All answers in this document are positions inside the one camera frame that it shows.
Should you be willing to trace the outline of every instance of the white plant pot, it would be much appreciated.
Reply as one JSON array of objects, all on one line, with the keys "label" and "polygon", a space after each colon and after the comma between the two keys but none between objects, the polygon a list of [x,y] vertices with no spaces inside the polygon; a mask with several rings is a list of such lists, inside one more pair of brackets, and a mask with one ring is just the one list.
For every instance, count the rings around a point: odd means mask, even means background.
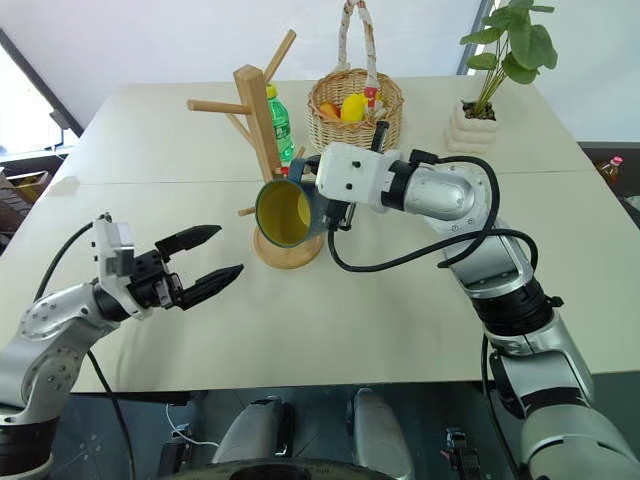
[{"label": "white plant pot", "polygon": [[485,153],[497,136],[497,120],[467,118],[458,102],[444,131],[444,143],[450,152]]}]

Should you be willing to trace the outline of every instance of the wicker basket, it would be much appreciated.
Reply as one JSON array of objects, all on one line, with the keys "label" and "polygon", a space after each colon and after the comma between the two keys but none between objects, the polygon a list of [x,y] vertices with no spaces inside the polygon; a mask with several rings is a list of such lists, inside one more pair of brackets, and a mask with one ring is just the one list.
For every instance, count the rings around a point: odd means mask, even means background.
[{"label": "wicker basket", "polygon": [[[358,14],[364,23],[365,42],[367,47],[367,69],[350,69],[347,63],[346,38],[349,29],[349,21],[354,7],[358,6]],[[357,123],[343,123],[326,117],[320,112],[319,106],[324,102],[331,102],[342,107],[342,101],[352,93],[361,93],[368,88],[368,97],[371,97],[365,119]],[[376,114],[382,107],[375,102],[375,90],[380,91],[382,104],[386,111]],[[386,120],[389,129],[385,137],[383,149],[395,147],[400,138],[402,126],[402,92],[388,76],[377,73],[376,53],[373,41],[373,25],[371,17],[366,9],[364,0],[347,0],[344,5],[342,22],[340,25],[338,66],[326,77],[318,80],[309,93],[307,110],[307,126],[311,143],[319,151],[331,142],[344,142],[369,148],[373,139],[378,120]]]}]

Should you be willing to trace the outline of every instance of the black cable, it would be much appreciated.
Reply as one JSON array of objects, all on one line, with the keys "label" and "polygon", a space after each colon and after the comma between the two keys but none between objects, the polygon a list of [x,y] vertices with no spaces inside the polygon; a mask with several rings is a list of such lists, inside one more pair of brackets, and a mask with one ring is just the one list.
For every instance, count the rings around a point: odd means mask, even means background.
[{"label": "black cable", "polygon": [[96,356],[93,354],[91,350],[87,351],[87,357],[89,357],[89,360],[93,365],[93,369],[96,371],[96,375],[98,375],[98,379],[100,380],[102,387],[107,392],[107,395],[109,396],[109,400],[111,400],[113,409],[116,412],[116,417],[118,417],[118,423],[120,424],[120,429],[122,430],[122,435],[124,436],[124,441],[127,444],[127,452],[129,454],[129,473],[131,475],[131,479],[135,480],[136,464],[133,461],[133,447],[131,445],[131,437],[129,436],[129,429],[127,428],[127,424],[124,421],[124,415],[122,415],[122,410],[120,409],[120,404],[118,403],[118,399],[113,394],[113,390],[111,390],[111,387],[107,382],[107,379],[102,373],[102,369],[98,364],[98,359],[96,358]]},{"label": "black cable", "polygon": [[515,458],[513,456],[513,452],[511,448],[509,448],[509,444],[507,443],[507,439],[504,436],[504,432],[502,431],[502,427],[500,426],[500,422],[498,417],[496,416],[496,410],[493,405],[493,400],[491,399],[491,392],[489,391],[489,376],[487,373],[487,355],[489,349],[489,339],[486,335],[482,336],[482,348],[481,348],[481,356],[480,356],[480,369],[482,372],[482,393],[484,394],[485,401],[487,403],[487,410],[489,411],[489,417],[491,419],[491,425],[493,426],[494,431],[496,432],[496,436],[498,437],[498,442],[500,443],[500,447],[505,453],[507,457],[507,463],[509,464],[509,468],[511,469],[511,473],[513,473],[513,478],[516,480],[520,478],[520,471],[518,469],[518,465],[516,464]]},{"label": "black cable", "polygon": [[[338,266],[348,272],[371,273],[371,272],[380,272],[382,270],[387,270],[389,268],[397,267],[398,265],[402,265],[403,263],[410,262],[411,260],[415,260],[424,255],[428,255],[437,250],[441,250],[443,248],[449,247],[459,242],[471,240],[472,238],[478,239],[480,238],[480,235],[483,234],[483,232],[481,230],[476,230],[473,232],[463,233],[462,235],[457,235],[455,237],[447,238],[446,240],[441,240],[427,247],[420,248],[414,252],[408,253],[407,255],[403,255],[402,257],[398,257],[394,260],[389,260],[388,262],[379,263],[377,265],[367,265],[367,266],[349,265],[348,263],[344,262],[338,255],[338,252],[336,251],[334,234],[335,232],[332,230],[330,230],[327,233],[327,245],[329,246],[329,253],[331,253],[331,257],[338,264]],[[520,232],[518,230],[496,228],[493,230],[489,230],[489,232],[486,232],[484,234],[484,238],[486,238],[487,236],[508,236],[508,237],[516,237],[516,238],[519,238],[520,240],[523,240],[531,251],[529,263],[531,263],[531,266],[533,267],[534,270],[536,269],[536,266],[538,265],[538,247],[533,241],[533,238],[531,238],[529,235],[527,235],[526,233]]]},{"label": "black cable", "polygon": [[84,234],[86,231],[90,230],[92,227],[93,227],[93,222],[87,223],[84,227],[82,227],[80,230],[78,230],[76,233],[74,233],[69,238],[69,240],[67,240],[64,243],[64,245],[62,245],[62,248],[60,248],[60,250],[58,250],[58,253],[56,253],[56,256],[53,257],[53,260],[51,260],[51,263],[49,264],[49,268],[47,268],[47,271],[44,273],[44,276],[42,277],[42,280],[40,281],[40,286],[38,287],[38,290],[36,291],[36,296],[33,299],[34,302],[36,300],[38,300],[39,298],[41,298],[42,295],[44,295],[44,290],[45,290],[45,288],[47,288],[47,284],[49,283],[49,280],[51,280],[51,276],[53,275],[54,270],[58,266],[58,263],[60,263],[60,260],[62,259],[62,256],[65,253],[67,253],[67,250],[69,250],[69,247],[71,245],[73,245],[73,243],[78,238],[80,238],[80,236],[82,234]]},{"label": "black cable", "polygon": [[484,172],[487,174],[487,178],[489,179],[489,185],[491,186],[491,205],[489,206],[489,213],[487,214],[487,220],[484,222],[484,225],[479,230],[479,235],[475,237],[475,240],[469,244],[467,248],[465,248],[458,255],[455,255],[451,258],[447,258],[442,262],[438,263],[438,268],[449,268],[456,262],[460,260],[464,260],[484,242],[485,238],[489,235],[489,232],[493,228],[493,224],[498,218],[498,210],[500,209],[500,185],[498,185],[498,178],[496,177],[493,168],[487,162],[482,160],[481,158],[469,157],[466,155],[456,155],[453,157],[441,158],[438,160],[438,164],[444,163],[455,163],[455,162],[463,162],[463,163],[471,163],[472,165],[477,165],[482,168]]},{"label": "black cable", "polygon": [[[69,247],[71,247],[71,245],[73,245],[73,243],[78,238],[80,238],[85,232],[90,230],[92,227],[93,227],[93,222],[87,223],[84,227],[82,227],[80,230],[78,230],[76,233],[74,233],[69,238],[69,240],[67,240],[64,243],[64,245],[62,245],[60,250],[58,250],[58,253],[56,253],[55,257],[53,257],[53,260],[49,264],[49,267],[47,268],[47,271],[45,272],[44,276],[42,277],[42,280],[40,281],[40,286],[38,287],[38,291],[36,292],[36,296],[33,299],[34,302],[36,302],[38,299],[40,299],[42,297],[42,295],[44,295],[44,291],[47,288],[47,284],[49,283],[49,280],[51,280],[51,276],[53,275],[53,272],[55,271],[56,267],[58,266],[58,263],[60,263],[60,260],[62,259],[64,254],[67,252],[67,250],[69,250]],[[107,392],[107,395],[109,396],[109,400],[111,400],[111,403],[113,404],[113,409],[116,412],[116,417],[118,417],[118,423],[120,424],[120,429],[122,430],[122,435],[124,436],[124,440],[125,440],[125,442],[127,444],[127,452],[129,454],[129,473],[131,475],[131,479],[135,480],[135,478],[136,478],[136,466],[135,466],[135,463],[133,461],[133,448],[131,446],[131,437],[129,436],[129,429],[127,428],[127,424],[124,421],[124,416],[122,415],[122,410],[120,410],[120,404],[118,403],[118,399],[113,394],[113,390],[111,390],[111,387],[109,386],[109,383],[107,382],[107,379],[105,378],[104,374],[102,373],[102,369],[100,368],[100,365],[98,364],[98,359],[95,357],[95,355],[93,354],[93,352],[91,350],[87,351],[87,357],[89,357],[89,360],[91,360],[91,364],[93,365],[93,368],[96,371],[96,375],[98,376],[98,379],[100,380],[100,383],[102,384],[102,386],[104,387],[105,391]]]}]

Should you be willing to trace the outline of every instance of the basket handle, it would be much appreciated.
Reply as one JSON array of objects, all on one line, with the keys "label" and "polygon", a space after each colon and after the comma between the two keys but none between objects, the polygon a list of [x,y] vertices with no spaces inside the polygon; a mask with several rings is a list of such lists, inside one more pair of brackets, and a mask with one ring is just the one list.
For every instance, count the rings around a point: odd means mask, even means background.
[{"label": "basket handle", "polygon": [[375,88],[378,90],[378,71],[376,69],[376,45],[373,41],[373,22],[371,15],[367,10],[364,0],[346,0],[342,9],[342,20],[340,22],[340,33],[338,35],[338,65],[334,68],[334,72],[348,70],[350,65],[347,63],[347,31],[354,7],[358,6],[358,16],[364,24],[364,41],[367,49],[367,81],[365,87]]}]

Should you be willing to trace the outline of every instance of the white wall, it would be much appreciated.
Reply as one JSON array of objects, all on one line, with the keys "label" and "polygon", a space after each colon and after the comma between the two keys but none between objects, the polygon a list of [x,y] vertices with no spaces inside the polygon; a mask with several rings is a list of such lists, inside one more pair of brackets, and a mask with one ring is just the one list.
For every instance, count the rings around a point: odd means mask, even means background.
[{"label": "white wall", "polygon": [[[131,82],[232,80],[264,66],[288,28],[298,38],[275,79],[318,79],[336,64],[342,0],[1,0],[0,27],[86,126]],[[369,0],[378,68],[455,74],[479,0]],[[361,23],[349,52],[364,66]]]},{"label": "white wall", "polygon": [[539,0],[558,51],[536,85],[581,141],[640,142],[640,1]]}]

